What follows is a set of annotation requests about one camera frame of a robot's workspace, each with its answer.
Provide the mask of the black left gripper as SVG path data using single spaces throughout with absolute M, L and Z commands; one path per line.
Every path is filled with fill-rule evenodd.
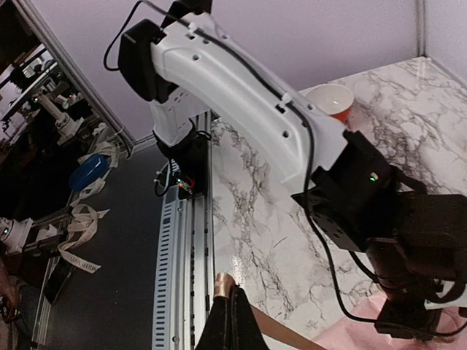
M 374 327 L 379 334 L 392 338 L 429 341 L 440 318 L 441 309 L 427 310 L 421 304 L 399 305 L 386 300 Z

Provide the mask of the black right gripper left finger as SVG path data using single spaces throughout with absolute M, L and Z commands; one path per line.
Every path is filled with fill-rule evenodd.
M 231 350 L 234 348 L 232 328 L 233 301 L 216 297 L 195 350 Z

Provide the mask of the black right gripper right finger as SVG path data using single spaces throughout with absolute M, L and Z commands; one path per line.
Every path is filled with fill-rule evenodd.
M 233 291 L 233 349 L 268 350 L 245 291 Z

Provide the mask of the beige raffia ribbon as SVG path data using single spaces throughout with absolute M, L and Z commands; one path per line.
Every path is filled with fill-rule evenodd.
M 231 289 L 235 286 L 236 282 L 231 275 L 228 273 L 220 272 L 216 275 L 215 278 L 214 296 L 226 297 L 227 292 L 230 292 Z M 294 349 L 323 349 L 322 346 L 284 326 L 276 319 L 273 319 L 272 317 L 263 313 L 255 306 L 251 306 L 251 309 L 255 317 L 255 321 L 257 322 L 260 331 L 264 335 L 280 343 L 286 344 Z

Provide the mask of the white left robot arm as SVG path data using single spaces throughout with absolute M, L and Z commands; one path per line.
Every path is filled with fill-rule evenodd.
M 200 184 L 191 117 L 212 110 L 265 155 L 322 245 L 370 260 L 386 296 L 371 320 L 378 333 L 440 337 L 444 309 L 466 316 L 466 197 L 430 194 L 391 165 L 232 40 L 211 6 L 175 1 L 161 24 L 126 20 L 112 41 L 161 152 Z

